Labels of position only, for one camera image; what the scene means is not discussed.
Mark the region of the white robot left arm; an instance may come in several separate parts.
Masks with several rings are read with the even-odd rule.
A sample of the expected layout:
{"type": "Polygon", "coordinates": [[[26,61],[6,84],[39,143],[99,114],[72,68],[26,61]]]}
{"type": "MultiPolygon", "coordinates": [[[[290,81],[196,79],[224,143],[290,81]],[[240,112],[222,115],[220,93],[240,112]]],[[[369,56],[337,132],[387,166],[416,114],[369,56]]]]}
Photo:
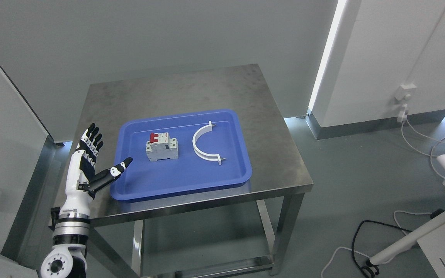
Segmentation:
{"type": "Polygon", "coordinates": [[[73,190],[62,207],[51,208],[53,246],[39,270],[42,278],[86,277],[91,200],[89,193],[73,190]]]}

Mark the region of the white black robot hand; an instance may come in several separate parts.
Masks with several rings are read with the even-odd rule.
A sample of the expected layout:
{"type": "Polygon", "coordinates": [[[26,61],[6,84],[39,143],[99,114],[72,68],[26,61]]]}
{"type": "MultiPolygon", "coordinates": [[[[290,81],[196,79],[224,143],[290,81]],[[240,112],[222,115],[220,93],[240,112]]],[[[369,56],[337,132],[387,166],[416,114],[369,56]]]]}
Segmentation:
{"type": "Polygon", "coordinates": [[[95,123],[91,123],[80,137],[68,168],[66,194],[80,192],[95,199],[97,192],[116,181],[133,161],[132,157],[127,157],[119,164],[96,173],[97,157],[104,145],[101,138],[95,123]]]}

